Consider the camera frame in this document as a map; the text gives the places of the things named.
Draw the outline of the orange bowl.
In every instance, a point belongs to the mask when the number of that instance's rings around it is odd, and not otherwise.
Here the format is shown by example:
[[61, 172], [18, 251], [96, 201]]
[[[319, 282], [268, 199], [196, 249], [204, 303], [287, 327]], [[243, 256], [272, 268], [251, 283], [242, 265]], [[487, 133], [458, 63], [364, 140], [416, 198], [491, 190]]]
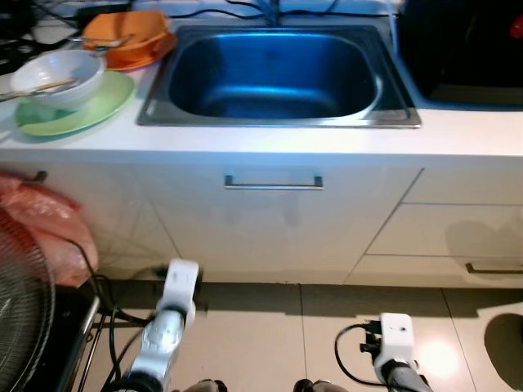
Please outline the orange bowl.
[[161, 11], [125, 11], [98, 15], [83, 30], [85, 38], [118, 38], [133, 34], [120, 47], [137, 47], [171, 33], [171, 23]]

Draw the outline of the robot right leg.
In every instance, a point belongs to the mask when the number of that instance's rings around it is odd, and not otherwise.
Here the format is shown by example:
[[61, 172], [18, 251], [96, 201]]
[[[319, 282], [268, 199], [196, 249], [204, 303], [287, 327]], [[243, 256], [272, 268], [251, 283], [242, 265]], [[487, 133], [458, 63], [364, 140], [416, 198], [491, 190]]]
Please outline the robot right leg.
[[302, 378], [295, 382], [293, 392], [345, 392], [345, 390], [329, 381], [311, 381], [309, 378]]

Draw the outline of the green plate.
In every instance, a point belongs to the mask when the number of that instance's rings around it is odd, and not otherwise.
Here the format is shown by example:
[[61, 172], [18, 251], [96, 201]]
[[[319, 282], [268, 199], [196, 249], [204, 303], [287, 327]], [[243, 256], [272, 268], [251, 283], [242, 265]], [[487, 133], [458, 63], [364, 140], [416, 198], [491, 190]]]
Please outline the green plate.
[[81, 109], [50, 109], [22, 100], [16, 107], [16, 127], [25, 135], [60, 136], [96, 126], [115, 115], [134, 93], [136, 82], [131, 76], [105, 71], [101, 89]]

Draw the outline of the white bowl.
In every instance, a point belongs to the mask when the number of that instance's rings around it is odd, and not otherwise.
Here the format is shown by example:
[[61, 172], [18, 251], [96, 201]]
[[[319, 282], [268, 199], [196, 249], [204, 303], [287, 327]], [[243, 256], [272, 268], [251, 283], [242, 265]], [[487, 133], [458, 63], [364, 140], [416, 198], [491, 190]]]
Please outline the white bowl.
[[70, 88], [30, 98], [49, 109], [81, 109], [102, 85], [104, 57], [90, 50], [57, 50], [26, 63], [12, 74], [10, 87], [16, 92], [36, 89], [46, 83], [75, 79]]

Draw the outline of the white kitchen cabinet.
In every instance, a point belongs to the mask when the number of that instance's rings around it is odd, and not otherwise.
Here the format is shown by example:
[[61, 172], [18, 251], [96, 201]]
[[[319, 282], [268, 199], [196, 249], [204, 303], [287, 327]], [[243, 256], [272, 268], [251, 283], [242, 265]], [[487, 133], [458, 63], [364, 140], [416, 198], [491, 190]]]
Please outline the white kitchen cabinet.
[[[180, 257], [209, 283], [519, 287], [521, 274], [469, 274], [466, 262], [521, 264], [521, 165], [210, 167], [0, 162], [48, 172], [81, 205], [101, 273], [142, 277]], [[324, 190], [225, 189], [238, 183]]]

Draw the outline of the metal spoon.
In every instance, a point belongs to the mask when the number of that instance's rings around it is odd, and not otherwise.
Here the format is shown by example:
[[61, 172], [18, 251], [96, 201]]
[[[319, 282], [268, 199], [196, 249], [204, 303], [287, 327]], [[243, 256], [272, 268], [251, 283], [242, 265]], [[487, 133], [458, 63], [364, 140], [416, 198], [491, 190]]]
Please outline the metal spoon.
[[133, 38], [133, 34], [127, 36], [120, 36], [118, 38], [85, 38], [74, 37], [72, 41], [80, 42], [83, 47], [89, 47], [91, 50], [109, 50], [126, 44], [128, 40]]

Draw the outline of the black induction cooker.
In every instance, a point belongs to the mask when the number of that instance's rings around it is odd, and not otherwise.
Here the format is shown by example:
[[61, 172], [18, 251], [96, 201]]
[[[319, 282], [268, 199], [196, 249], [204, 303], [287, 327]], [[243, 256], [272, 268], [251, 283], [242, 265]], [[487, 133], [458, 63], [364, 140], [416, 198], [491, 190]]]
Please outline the black induction cooker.
[[426, 100], [523, 104], [523, 0], [404, 0], [397, 45]]

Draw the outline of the stainless steel kitchen sink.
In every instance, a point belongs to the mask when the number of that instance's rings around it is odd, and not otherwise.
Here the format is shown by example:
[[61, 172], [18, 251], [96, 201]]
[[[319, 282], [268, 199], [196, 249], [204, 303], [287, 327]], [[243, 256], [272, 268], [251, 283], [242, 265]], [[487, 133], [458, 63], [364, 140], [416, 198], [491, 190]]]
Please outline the stainless steel kitchen sink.
[[421, 126], [376, 27], [190, 25], [176, 36], [139, 126]]

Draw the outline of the metal grille standing fan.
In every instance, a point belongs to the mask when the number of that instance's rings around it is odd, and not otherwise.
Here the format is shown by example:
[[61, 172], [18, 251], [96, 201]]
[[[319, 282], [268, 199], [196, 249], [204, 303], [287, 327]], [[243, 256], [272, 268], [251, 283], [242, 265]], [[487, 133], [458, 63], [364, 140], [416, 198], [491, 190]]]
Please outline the metal grille standing fan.
[[55, 284], [42, 249], [0, 209], [0, 392], [21, 392], [36, 369], [55, 313]]

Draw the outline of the kitchen sink faucet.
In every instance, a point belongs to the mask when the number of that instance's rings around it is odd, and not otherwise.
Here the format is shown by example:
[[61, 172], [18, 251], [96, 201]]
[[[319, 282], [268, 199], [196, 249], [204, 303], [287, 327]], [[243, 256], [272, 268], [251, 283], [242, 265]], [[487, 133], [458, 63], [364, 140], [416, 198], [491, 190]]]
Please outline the kitchen sink faucet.
[[261, 8], [266, 25], [269, 27], [281, 26], [280, 0], [257, 0], [257, 5]]

